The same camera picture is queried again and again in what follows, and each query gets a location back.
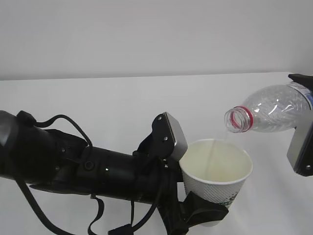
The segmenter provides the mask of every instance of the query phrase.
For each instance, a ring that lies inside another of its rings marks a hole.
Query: white background
[[[132,153],[150,133],[153,119],[164,111],[179,120],[187,141],[224,138],[224,113],[253,91],[288,82],[286,72],[201,76],[1,81],[1,109],[25,110],[38,121],[56,114],[72,117],[95,146]],[[65,121],[54,126],[78,134]],[[295,174],[286,153],[293,130],[262,134],[231,134],[250,155],[252,175],[230,208],[212,228],[196,226],[191,235],[311,235],[313,179]],[[97,206],[88,196],[34,191],[47,216],[61,228],[87,234]],[[99,235],[130,221],[130,203],[104,198],[104,217],[94,225]],[[50,235],[36,218],[15,182],[0,179],[1,235]],[[138,221],[149,205],[136,204]],[[136,235],[164,235],[156,212]]]
[[[313,74],[312,0],[0,0],[0,80]]]

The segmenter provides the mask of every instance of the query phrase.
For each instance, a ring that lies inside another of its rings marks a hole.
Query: screw
[[[94,163],[91,161],[85,162],[84,167],[86,170],[92,170],[94,168]]]

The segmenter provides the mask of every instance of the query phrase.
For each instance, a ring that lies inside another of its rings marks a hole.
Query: clear plastic bottle
[[[299,117],[311,110],[312,104],[312,92],[298,83],[269,86],[227,111],[224,121],[233,133],[284,131],[296,127]]]

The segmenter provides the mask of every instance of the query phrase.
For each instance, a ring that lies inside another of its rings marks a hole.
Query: black cylinder
[[[152,203],[160,184],[159,166],[155,162],[149,172],[143,174],[138,172],[141,160],[138,156],[94,147],[92,154],[79,167],[77,181],[89,186],[97,195]],[[86,163],[93,169],[86,168]],[[162,179],[162,195],[165,197],[169,191],[169,178],[163,176]]]

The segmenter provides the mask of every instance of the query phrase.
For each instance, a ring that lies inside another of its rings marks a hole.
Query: cup rim
[[[197,143],[197,142],[202,142],[202,141],[223,141],[223,142],[232,144],[232,145],[236,146],[237,148],[239,148],[237,145],[235,145],[234,143],[232,143],[232,142],[230,142],[230,141],[221,140],[221,139],[213,139],[213,138],[211,138],[211,139],[201,139],[201,140],[197,140],[197,141],[194,141],[194,142],[190,143],[189,145],[192,145],[192,144]],[[239,183],[239,182],[241,182],[241,181],[246,180],[246,179],[249,177],[249,175],[252,173],[252,170],[253,170],[253,162],[252,162],[252,159],[251,159],[250,155],[249,155],[244,149],[242,149],[242,148],[240,148],[240,149],[249,157],[250,163],[251,163],[251,169],[250,169],[250,172],[249,172],[245,177],[242,177],[242,178],[240,178],[240,179],[238,179],[238,180],[227,181],[227,182],[204,180],[204,179],[198,178],[198,177],[196,177],[196,176],[194,176],[194,175],[191,175],[190,173],[188,173],[187,171],[185,171],[185,170],[183,169],[183,167],[181,167],[180,161],[179,161],[179,166],[180,166],[181,170],[182,170],[186,175],[188,175],[190,178],[192,178],[192,179],[194,179],[194,180],[197,180],[197,181],[200,181],[200,182],[202,182],[202,183],[210,184],[210,185],[233,185],[233,184],[236,184],[236,183]]]

